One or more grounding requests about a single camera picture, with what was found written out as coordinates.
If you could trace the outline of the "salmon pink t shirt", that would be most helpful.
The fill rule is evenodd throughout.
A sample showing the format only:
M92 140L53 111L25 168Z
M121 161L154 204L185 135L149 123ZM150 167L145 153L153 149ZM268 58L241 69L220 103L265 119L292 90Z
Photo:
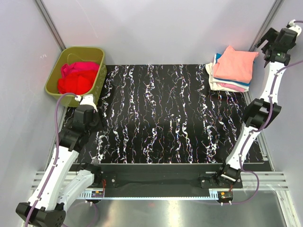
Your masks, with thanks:
M258 52L236 51L228 46L214 65L214 77L249 84Z

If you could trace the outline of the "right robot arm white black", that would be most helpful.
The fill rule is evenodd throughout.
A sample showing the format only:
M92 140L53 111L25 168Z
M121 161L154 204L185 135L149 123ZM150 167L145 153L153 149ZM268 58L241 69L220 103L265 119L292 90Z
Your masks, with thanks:
M295 47L302 28L296 20L276 31L270 28L256 43L264 54L264 85L260 98L254 99L245 109L243 126L239 138L220 170L214 176L214 183L229 188L240 181L243 163L251 145L263 129L280 114L278 91L285 70L291 66L289 51Z

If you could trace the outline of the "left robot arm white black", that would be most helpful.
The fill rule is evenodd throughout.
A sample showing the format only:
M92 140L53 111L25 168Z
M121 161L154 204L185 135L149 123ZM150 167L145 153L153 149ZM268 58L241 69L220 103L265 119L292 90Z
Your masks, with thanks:
M75 109L71 123L58 133L51 162L38 187L27 202L17 205L16 213L25 226L62 226L68 209L80 194L90 186L103 183L101 168L85 163L72 181L63 186L70 167L99 126L100 115L95 107L84 104Z

